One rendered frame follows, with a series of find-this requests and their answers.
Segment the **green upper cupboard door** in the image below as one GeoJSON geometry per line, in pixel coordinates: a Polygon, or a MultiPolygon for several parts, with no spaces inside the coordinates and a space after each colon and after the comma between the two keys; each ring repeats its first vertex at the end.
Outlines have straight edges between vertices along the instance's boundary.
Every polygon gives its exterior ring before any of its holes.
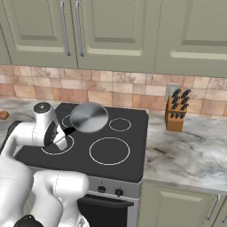
{"type": "Polygon", "coordinates": [[[64,0],[67,56],[61,0],[0,0],[0,24],[13,65],[76,68],[77,56],[71,1],[64,0]]]}
{"type": "Polygon", "coordinates": [[[151,73],[154,66],[160,0],[79,0],[82,47],[80,69],[151,73]]]}
{"type": "Polygon", "coordinates": [[[227,78],[227,0],[162,0],[155,72],[227,78]]]}
{"type": "Polygon", "coordinates": [[[0,26],[0,65],[10,65],[11,58],[7,50],[2,27],[0,26]]]}

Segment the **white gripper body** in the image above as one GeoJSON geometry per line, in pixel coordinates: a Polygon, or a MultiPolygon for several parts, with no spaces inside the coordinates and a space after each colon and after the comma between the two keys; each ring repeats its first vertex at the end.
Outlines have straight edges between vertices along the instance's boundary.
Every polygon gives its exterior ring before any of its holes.
{"type": "Polygon", "coordinates": [[[66,134],[62,130],[58,131],[58,134],[54,139],[54,144],[59,150],[65,150],[67,148],[66,134]]]}

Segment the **black oven door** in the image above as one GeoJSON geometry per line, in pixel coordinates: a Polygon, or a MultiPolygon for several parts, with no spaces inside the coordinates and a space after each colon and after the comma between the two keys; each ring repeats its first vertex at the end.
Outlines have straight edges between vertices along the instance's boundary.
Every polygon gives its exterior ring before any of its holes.
{"type": "Polygon", "coordinates": [[[129,223],[129,212],[135,208],[109,208],[89,204],[79,204],[81,214],[87,219],[90,227],[136,227],[136,224],[129,223]]]}

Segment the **green lower cupboard door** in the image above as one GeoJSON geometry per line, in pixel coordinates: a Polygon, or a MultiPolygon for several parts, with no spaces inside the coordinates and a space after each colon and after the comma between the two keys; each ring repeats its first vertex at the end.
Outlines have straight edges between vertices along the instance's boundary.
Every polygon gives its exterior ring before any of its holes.
{"type": "Polygon", "coordinates": [[[225,223],[222,223],[222,220],[225,218],[226,215],[227,215],[227,197],[224,200],[212,227],[227,227],[227,220],[225,223]]]}
{"type": "Polygon", "coordinates": [[[210,227],[216,195],[173,187],[142,185],[138,227],[210,227]]]}

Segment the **green cupboard door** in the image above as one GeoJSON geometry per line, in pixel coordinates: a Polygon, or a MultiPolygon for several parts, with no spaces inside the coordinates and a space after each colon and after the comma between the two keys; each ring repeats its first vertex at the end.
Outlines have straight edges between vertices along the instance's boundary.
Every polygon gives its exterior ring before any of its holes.
{"type": "Polygon", "coordinates": [[[79,0],[82,47],[80,69],[151,73],[154,66],[160,0],[79,0]]]}
{"type": "Polygon", "coordinates": [[[2,27],[0,26],[0,65],[10,65],[11,58],[7,50],[2,27]]]}
{"type": "Polygon", "coordinates": [[[227,0],[162,0],[155,72],[227,78],[227,0]]]}
{"type": "Polygon", "coordinates": [[[0,0],[0,24],[13,65],[76,68],[77,56],[71,1],[64,0],[67,56],[61,0],[0,0]]]}
{"type": "Polygon", "coordinates": [[[227,220],[225,223],[222,223],[222,220],[225,218],[226,215],[227,215],[227,197],[224,200],[212,227],[227,227],[227,220]]]}
{"type": "Polygon", "coordinates": [[[142,185],[138,227],[210,227],[216,195],[173,187],[142,185]]]}

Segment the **grey wall socket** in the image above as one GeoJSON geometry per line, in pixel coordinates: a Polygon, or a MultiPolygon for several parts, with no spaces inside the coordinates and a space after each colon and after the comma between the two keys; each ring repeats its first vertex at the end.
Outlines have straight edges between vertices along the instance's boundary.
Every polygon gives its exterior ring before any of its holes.
{"type": "Polygon", "coordinates": [[[165,100],[168,100],[168,97],[172,96],[175,90],[177,90],[178,88],[179,88],[178,83],[168,82],[166,86],[165,100]]]}

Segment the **wooden knife block with knives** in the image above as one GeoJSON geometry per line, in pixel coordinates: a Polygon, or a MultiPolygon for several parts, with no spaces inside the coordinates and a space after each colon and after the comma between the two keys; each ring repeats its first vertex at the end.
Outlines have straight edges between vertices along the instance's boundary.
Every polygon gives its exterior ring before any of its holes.
{"type": "Polygon", "coordinates": [[[166,131],[181,132],[184,125],[184,117],[189,107],[189,94],[191,90],[181,93],[180,89],[176,89],[172,95],[168,97],[165,109],[166,131]]]}

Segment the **black top stove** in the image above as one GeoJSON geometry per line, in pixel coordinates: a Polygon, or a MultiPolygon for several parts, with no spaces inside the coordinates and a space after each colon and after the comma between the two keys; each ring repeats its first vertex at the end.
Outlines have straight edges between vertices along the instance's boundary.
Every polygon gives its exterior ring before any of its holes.
{"type": "MultiPolygon", "coordinates": [[[[62,103],[56,108],[62,129],[71,127],[70,113],[74,104],[62,103]]],[[[110,199],[134,201],[129,223],[136,224],[144,173],[148,114],[144,110],[109,107],[108,123],[100,131],[85,134],[74,131],[67,135],[67,148],[24,146],[15,159],[34,171],[54,169],[76,171],[89,177],[87,194],[110,199]],[[98,192],[104,186],[105,193],[98,192]],[[115,194],[122,189],[122,196],[115,194]]]]}

